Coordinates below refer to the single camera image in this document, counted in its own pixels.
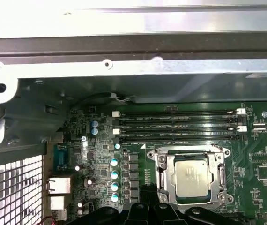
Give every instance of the cable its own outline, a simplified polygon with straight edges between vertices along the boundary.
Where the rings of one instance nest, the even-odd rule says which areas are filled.
[[[79,100],[74,105],[72,105],[71,108],[72,109],[75,109],[77,107],[81,107],[81,106],[87,104],[89,101],[97,100],[97,99],[103,99],[103,98],[104,99],[105,98],[114,98],[114,99],[116,99],[117,102],[120,102],[120,103],[132,101],[130,98],[124,98],[124,97],[117,96],[116,93],[103,92],[103,93],[97,93],[97,94],[94,94],[94,95],[90,95],[88,97],[85,97],[85,98]]]
[[[46,216],[44,217],[39,223],[37,223],[36,225],[41,225],[42,223],[45,222],[45,220],[47,220],[48,218],[51,218],[51,225],[55,225],[55,220],[52,216]]]

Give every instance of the green circuit board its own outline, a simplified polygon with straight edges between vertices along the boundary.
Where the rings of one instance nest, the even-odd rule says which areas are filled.
[[[236,109],[245,109],[245,113],[229,115]],[[98,122],[97,134],[92,131],[93,121]],[[89,106],[70,111],[66,127],[65,142],[60,145],[68,149],[67,167],[87,165],[75,174],[73,202],[67,209],[70,220],[81,216],[77,203],[83,198],[92,203],[89,210],[102,206],[122,210],[133,199],[141,201],[141,188],[156,183],[155,162],[147,157],[148,152],[162,146],[215,144],[231,151],[225,159],[226,187],[234,197],[216,211],[240,212],[256,224],[267,225],[267,102]],[[117,166],[111,166],[112,158],[118,159]],[[139,186],[133,193],[128,187],[129,164]],[[112,171],[119,174],[115,180]],[[94,185],[87,185],[89,177],[96,179]],[[119,184],[116,192],[111,190],[113,182]],[[113,193],[118,193],[116,202],[111,199]]]

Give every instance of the metal grille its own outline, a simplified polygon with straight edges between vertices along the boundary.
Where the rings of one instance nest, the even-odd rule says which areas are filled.
[[[0,165],[0,225],[34,225],[42,217],[42,156]]]

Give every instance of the blue capacitor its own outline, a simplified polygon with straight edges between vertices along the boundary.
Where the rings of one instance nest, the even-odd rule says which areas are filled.
[[[92,123],[91,123],[91,126],[92,126],[93,128],[98,127],[98,125],[99,125],[99,123],[98,123],[97,120],[93,120]]]
[[[118,173],[118,171],[113,171],[112,173],[111,173],[111,178],[114,180],[114,179],[117,179],[118,178],[118,175],[119,175],[119,173]]]
[[[97,134],[98,134],[98,129],[97,129],[97,128],[93,128],[93,129],[91,130],[91,134],[92,134],[92,135],[97,135]]]
[[[115,144],[115,149],[120,149],[121,145],[119,143]]]
[[[119,194],[114,192],[112,195],[111,195],[111,201],[112,202],[117,202],[119,200]]]
[[[118,159],[117,158],[112,158],[111,159],[111,166],[116,166],[118,165]]]
[[[117,182],[114,182],[111,184],[111,190],[112,191],[117,191],[119,188],[119,184]]]

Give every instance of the motherboard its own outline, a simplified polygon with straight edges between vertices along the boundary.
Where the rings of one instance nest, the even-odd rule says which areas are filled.
[[[68,221],[166,202],[267,225],[267,102],[73,109],[54,159],[74,172]]]

